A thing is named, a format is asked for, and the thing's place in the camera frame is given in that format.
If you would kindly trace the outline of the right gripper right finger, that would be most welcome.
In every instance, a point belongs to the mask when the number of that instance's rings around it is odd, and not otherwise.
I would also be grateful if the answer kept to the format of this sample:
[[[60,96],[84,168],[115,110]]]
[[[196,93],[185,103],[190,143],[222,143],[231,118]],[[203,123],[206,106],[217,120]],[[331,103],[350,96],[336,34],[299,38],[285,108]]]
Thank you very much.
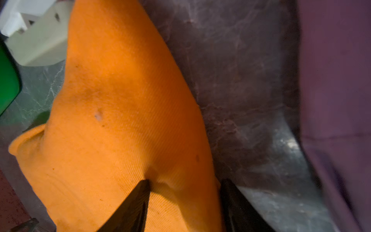
[[[275,232],[230,179],[221,181],[220,197],[227,232]]]

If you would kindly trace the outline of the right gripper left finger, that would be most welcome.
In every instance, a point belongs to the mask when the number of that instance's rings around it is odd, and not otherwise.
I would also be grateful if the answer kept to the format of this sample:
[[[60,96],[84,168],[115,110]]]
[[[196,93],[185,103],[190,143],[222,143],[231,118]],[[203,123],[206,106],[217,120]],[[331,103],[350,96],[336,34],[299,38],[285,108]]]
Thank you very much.
[[[98,232],[143,232],[150,192],[150,181],[141,180]]]

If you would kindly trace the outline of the orange pants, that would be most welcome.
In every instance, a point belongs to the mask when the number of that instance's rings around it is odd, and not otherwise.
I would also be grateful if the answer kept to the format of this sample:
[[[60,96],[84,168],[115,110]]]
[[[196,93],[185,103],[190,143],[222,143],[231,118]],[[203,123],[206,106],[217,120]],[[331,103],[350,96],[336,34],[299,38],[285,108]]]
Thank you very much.
[[[200,109],[138,1],[75,1],[46,124],[9,146],[59,232],[95,232],[134,187],[147,232],[222,232]]]

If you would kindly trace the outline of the green plastic basket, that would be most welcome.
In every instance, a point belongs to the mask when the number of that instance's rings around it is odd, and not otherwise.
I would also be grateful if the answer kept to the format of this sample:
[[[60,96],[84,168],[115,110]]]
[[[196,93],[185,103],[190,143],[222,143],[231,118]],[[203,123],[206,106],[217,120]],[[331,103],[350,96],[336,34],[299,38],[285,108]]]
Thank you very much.
[[[1,115],[21,90],[19,70],[6,45],[1,42]]]

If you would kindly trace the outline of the folded purple pants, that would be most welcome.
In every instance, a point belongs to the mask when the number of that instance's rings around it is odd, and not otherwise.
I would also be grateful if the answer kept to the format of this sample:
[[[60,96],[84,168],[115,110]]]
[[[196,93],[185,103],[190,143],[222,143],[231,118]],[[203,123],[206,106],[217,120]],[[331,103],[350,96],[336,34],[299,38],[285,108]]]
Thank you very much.
[[[336,228],[371,229],[371,3],[298,1],[301,144]]]

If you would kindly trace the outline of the white stapler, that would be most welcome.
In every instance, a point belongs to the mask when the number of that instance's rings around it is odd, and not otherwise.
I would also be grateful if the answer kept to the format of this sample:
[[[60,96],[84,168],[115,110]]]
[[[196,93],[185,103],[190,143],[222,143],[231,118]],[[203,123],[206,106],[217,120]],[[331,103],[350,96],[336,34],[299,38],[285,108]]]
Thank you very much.
[[[66,59],[74,1],[4,1],[1,34],[22,66],[49,66]]]

